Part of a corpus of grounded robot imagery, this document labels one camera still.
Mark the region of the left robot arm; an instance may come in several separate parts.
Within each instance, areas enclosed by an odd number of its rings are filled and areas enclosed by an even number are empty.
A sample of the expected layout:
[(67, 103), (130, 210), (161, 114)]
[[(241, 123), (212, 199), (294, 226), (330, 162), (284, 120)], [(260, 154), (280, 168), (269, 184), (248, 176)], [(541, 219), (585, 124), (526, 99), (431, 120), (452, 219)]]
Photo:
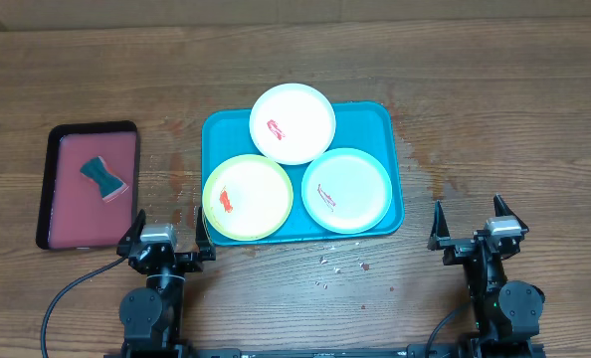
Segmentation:
[(198, 353), (180, 338), (184, 284), (187, 273), (201, 272), (203, 264), (216, 259), (216, 250), (205, 219), (195, 228), (197, 249), (179, 253), (171, 224), (146, 223), (140, 211), (120, 239), (116, 253), (145, 276), (145, 286), (125, 295), (119, 305), (123, 343), (117, 356), (196, 357)]

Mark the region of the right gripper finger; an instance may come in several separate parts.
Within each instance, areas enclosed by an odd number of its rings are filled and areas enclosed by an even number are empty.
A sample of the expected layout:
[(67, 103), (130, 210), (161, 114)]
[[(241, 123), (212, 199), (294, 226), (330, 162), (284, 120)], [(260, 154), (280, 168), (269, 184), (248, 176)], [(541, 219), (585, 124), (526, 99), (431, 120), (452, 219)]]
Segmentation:
[(526, 223), (508, 206), (501, 194), (495, 194), (493, 197), (494, 212), (497, 217), (511, 216), (516, 219), (523, 230), (527, 229)]
[(442, 240), (448, 238), (450, 232), (446, 222), (445, 214), (440, 200), (435, 202), (434, 206), (434, 220), (431, 230), (431, 239)]

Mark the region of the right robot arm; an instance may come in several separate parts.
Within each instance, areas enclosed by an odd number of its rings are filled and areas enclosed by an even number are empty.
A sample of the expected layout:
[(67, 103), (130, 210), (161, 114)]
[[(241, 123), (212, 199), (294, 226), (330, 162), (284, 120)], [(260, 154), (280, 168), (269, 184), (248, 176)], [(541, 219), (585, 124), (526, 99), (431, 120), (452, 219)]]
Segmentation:
[[(427, 248), (443, 253), (443, 264), (464, 269), (470, 301), (449, 313), (433, 330), (424, 355), (438, 357), (543, 357), (541, 345), (531, 343), (540, 331), (539, 319), (545, 295), (537, 286), (509, 280), (503, 262), (520, 253), (529, 227), (503, 200), (493, 197), (494, 215), (470, 238), (450, 235), (440, 202), (435, 203), (434, 222)], [(473, 310), (477, 331), (463, 334), (445, 348), (433, 343), (439, 331), (467, 308)]]

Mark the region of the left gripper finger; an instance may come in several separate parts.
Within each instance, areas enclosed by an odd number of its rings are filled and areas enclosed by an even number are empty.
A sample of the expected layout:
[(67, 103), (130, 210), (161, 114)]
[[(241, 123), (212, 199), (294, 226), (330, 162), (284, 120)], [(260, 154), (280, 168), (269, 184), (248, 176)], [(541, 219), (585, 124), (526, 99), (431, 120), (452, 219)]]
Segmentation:
[(145, 226), (145, 223), (146, 223), (145, 211), (140, 210), (138, 212), (138, 214), (136, 215), (133, 223), (127, 229), (127, 231), (125, 232), (125, 234), (123, 235), (123, 237), (121, 238), (119, 243), (121, 245), (130, 245), (135, 242), (138, 242), (140, 239), (140, 235), (143, 230), (143, 227)]
[(207, 229), (206, 218), (202, 206), (196, 211), (195, 244), (200, 251), (213, 250), (213, 243)]

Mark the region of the white plate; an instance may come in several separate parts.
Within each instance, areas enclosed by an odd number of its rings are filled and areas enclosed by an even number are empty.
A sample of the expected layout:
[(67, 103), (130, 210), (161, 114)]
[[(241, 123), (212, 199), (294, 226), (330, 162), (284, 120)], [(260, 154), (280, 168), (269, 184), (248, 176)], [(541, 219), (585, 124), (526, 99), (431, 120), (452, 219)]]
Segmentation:
[(301, 165), (330, 146), (336, 129), (334, 109), (317, 89), (282, 84), (265, 91), (254, 103), (250, 135), (258, 150), (285, 165)]

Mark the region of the yellow-green plate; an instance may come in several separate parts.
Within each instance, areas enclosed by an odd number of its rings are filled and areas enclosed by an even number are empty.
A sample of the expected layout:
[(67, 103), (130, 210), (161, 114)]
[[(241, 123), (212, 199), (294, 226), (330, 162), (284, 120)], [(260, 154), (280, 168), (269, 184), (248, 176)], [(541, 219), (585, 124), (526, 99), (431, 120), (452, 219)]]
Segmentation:
[(285, 169), (256, 154), (238, 155), (219, 164), (202, 193), (209, 224), (239, 242), (260, 240), (277, 231), (293, 202), (293, 185)]

